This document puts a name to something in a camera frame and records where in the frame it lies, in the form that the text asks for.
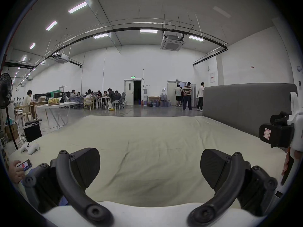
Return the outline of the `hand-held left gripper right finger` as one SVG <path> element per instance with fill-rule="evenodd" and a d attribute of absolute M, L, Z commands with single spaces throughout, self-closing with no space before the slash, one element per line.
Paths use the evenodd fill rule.
<path fill-rule="evenodd" d="M 278 181 L 260 166 L 251 166 L 240 152 L 228 155 L 217 149 L 205 149 L 200 169 L 214 196 L 189 213 L 189 226 L 213 224 L 236 199 L 242 210 L 255 217 L 268 214 Z"/>

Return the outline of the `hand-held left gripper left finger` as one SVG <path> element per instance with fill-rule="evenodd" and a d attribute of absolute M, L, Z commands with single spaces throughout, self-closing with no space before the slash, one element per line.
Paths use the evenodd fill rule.
<path fill-rule="evenodd" d="M 88 147 L 74 153 L 60 150 L 50 164 L 41 163 L 22 181 L 30 204 L 40 213 L 59 206 L 64 197 L 67 203 L 86 221 L 94 226 L 113 224 L 112 213 L 86 195 L 100 171 L 100 154 Z"/>

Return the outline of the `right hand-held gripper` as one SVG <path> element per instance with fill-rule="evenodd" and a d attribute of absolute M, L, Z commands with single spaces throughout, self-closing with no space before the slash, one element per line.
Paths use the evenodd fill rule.
<path fill-rule="evenodd" d="M 292 114 L 281 112 L 272 115 L 271 123 L 259 128 L 261 141 L 278 148 L 291 148 L 291 161 L 289 168 L 282 176 L 278 186 L 290 186 L 302 162 L 303 153 L 303 111 L 297 93 L 290 93 Z"/>

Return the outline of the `person's right hand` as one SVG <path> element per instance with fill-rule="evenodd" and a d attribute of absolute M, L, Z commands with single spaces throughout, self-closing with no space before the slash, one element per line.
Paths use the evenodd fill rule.
<path fill-rule="evenodd" d="M 287 149 L 287 153 L 286 153 L 286 158 L 285 158 L 285 162 L 284 162 L 284 166 L 283 166 L 283 170 L 281 175 L 284 176 L 289 168 L 290 165 L 290 161 L 292 159 L 291 154 L 290 154 L 291 148 L 289 147 Z"/>

